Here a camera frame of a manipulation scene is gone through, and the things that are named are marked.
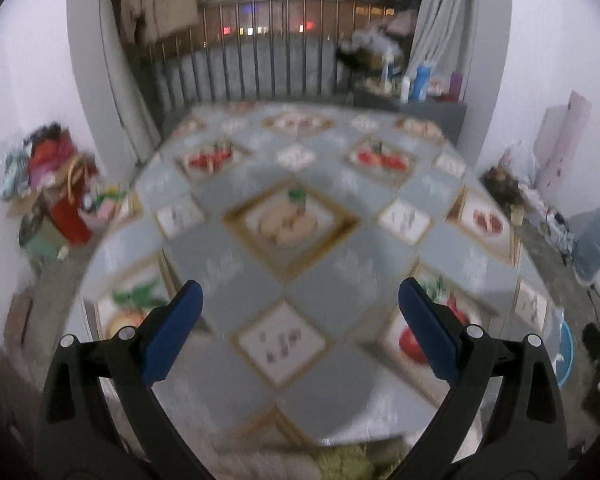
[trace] cable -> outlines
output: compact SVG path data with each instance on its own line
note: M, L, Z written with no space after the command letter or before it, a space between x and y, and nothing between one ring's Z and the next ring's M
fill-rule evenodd
M589 285L587 287L587 296L589 297L589 301L591 302L591 305L593 306L593 313L596 315L596 322L598 324L598 328L600 329L600 316L598 316L598 310L596 309L596 303L593 301L593 297L591 296L592 290L598 295L599 298L600 298L600 293L596 289L595 284Z

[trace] blue bottle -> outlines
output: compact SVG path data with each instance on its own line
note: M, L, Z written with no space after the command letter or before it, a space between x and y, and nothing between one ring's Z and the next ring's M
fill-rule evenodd
M573 245L573 272L581 285L591 285L599 270L600 208Z
M429 90L429 79L431 78L431 67L421 65L416 73L416 79L411 86L411 100L423 103L427 100Z

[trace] hanging clothes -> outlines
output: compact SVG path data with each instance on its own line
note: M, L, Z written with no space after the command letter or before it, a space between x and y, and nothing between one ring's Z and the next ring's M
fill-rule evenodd
M199 21L197 0L122 0L121 5L128 43L152 44Z

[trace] metal screw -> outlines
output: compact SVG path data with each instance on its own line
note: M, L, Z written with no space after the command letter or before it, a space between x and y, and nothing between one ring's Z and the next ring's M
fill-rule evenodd
M132 326L125 326L118 331L118 337L122 341L129 341L136 335L136 329Z
M60 340L60 346L62 348L69 348L72 344L74 344L75 337L72 334L63 335Z
M529 334L526 336L526 340L529 341L531 346L535 346L536 348L542 345L542 339L536 334Z
M484 335L484 330L477 325L469 325L466 328L466 333L469 337L480 339Z

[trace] gray curtain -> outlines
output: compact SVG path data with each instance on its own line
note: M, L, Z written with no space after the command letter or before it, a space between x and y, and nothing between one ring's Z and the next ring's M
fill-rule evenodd
M445 67L458 64L459 42L454 39L468 27L470 3L471 0L422 0L408 67L410 76L414 77L424 63L430 64L434 72L441 63Z

